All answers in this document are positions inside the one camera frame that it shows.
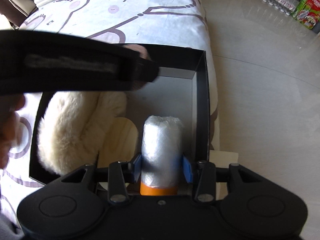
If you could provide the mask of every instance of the bedsheet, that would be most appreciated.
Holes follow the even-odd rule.
[[[21,29],[109,43],[162,44],[205,50],[210,89],[210,149],[219,150],[216,76],[200,0],[56,0],[39,8]],[[28,177],[30,141],[39,100],[39,94],[27,95],[27,105],[19,112],[28,135],[25,135],[23,154],[19,149],[12,149],[8,167],[0,172],[2,212],[16,224],[19,202],[41,187]]]

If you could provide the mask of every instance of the black box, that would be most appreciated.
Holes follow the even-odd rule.
[[[184,124],[183,150],[192,160],[209,159],[210,102],[205,51],[165,45],[140,44],[161,66],[159,77],[142,89],[127,92],[126,117],[139,131],[141,149],[143,124],[150,115],[174,116]],[[59,176],[46,171],[38,161],[38,125],[55,92],[40,100],[30,152],[30,178],[48,184]]]

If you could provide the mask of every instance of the orange base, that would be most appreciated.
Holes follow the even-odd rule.
[[[143,183],[140,185],[140,194],[144,196],[168,196],[177,195],[178,187],[172,188],[154,188],[149,187]]]

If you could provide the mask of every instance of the floor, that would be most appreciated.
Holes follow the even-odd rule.
[[[202,0],[217,74],[220,150],[308,205],[320,239],[320,36],[261,0]]]

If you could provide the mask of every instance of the white fur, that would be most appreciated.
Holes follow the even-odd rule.
[[[57,92],[39,124],[39,161],[64,175],[94,163],[113,119],[126,108],[124,92]]]

